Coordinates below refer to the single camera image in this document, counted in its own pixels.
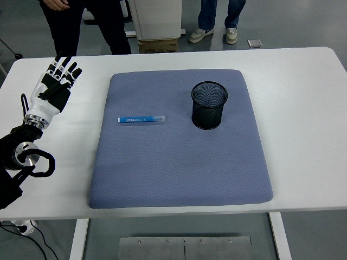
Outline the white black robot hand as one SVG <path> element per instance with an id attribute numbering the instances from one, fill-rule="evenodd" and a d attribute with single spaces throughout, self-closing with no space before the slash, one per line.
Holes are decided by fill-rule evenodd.
<path id="1" fill-rule="evenodd" d="M 47 127 L 60 114 L 70 97 L 70 90 L 82 73 L 77 63 L 69 64 L 71 56 L 61 51 L 38 80 L 30 97 L 31 106 L 25 113 L 25 124 Z"/>

